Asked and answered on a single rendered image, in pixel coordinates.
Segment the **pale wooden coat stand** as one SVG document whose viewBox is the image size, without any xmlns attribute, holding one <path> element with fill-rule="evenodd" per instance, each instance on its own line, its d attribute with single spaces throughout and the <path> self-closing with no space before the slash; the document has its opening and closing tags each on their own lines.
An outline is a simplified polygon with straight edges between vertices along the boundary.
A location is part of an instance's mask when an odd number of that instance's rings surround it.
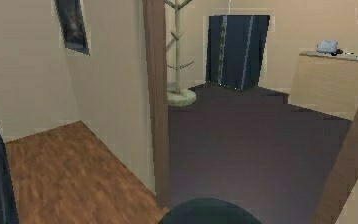
<svg viewBox="0 0 358 224">
<path fill-rule="evenodd" d="M 181 38 L 184 34 L 184 31 L 181 29 L 180 11 L 184 9 L 191 1 L 192 0 L 183 0 L 182 2 L 179 0 L 164 0 L 164 3 L 174 10 L 175 22 L 175 30 L 170 32 L 171 40 L 166 45 L 166 51 L 169 51 L 172 46 L 175 47 L 175 64 L 168 65 L 168 68 L 175 71 L 175 81 L 170 87 L 167 88 L 168 104 L 170 106 L 184 107 L 189 106 L 196 101 L 196 93 L 189 89 L 182 89 L 180 85 L 181 71 L 193 64 L 193 61 L 182 64 L 180 60 L 180 44 Z"/>
</svg>

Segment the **dark blue cabinet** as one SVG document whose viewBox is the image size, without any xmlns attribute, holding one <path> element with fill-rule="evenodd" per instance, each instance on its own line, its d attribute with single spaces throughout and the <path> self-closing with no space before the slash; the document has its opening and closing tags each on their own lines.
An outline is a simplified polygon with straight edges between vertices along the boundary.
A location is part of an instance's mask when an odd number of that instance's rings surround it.
<svg viewBox="0 0 358 224">
<path fill-rule="evenodd" d="M 214 15 L 208 22 L 205 80 L 236 90 L 257 86 L 270 16 Z"/>
</svg>

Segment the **dark green round object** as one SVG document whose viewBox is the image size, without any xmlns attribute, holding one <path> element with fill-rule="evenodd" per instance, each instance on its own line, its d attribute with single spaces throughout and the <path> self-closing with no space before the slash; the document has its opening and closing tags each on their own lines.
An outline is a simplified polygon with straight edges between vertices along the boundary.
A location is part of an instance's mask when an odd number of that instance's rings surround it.
<svg viewBox="0 0 358 224">
<path fill-rule="evenodd" d="M 262 224 L 236 204 L 216 198 L 196 198 L 170 209 L 158 224 Z"/>
</svg>

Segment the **beige counter cabinet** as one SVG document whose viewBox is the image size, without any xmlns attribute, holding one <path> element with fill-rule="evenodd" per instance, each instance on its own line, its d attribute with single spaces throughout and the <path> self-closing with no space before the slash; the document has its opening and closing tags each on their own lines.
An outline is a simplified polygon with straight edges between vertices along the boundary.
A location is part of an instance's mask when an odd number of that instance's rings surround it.
<svg viewBox="0 0 358 224">
<path fill-rule="evenodd" d="M 358 56 L 300 53 L 289 103 L 353 120 L 358 109 Z"/>
</svg>

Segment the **pale blue toaster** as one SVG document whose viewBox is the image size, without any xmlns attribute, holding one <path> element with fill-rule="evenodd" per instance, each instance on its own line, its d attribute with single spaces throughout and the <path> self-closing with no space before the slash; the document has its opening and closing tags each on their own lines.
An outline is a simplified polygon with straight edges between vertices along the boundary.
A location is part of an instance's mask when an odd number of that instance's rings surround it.
<svg viewBox="0 0 358 224">
<path fill-rule="evenodd" d="M 335 53 L 338 48 L 338 42 L 334 40 L 320 41 L 316 46 L 316 51 L 319 53 Z"/>
</svg>

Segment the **dark framed wall picture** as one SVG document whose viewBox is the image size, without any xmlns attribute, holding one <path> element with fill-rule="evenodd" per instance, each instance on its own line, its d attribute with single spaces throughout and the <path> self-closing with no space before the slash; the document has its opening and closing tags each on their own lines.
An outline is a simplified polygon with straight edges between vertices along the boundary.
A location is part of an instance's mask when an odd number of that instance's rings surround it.
<svg viewBox="0 0 358 224">
<path fill-rule="evenodd" d="M 54 0 L 64 45 L 67 49 L 89 55 L 81 0 Z"/>
</svg>

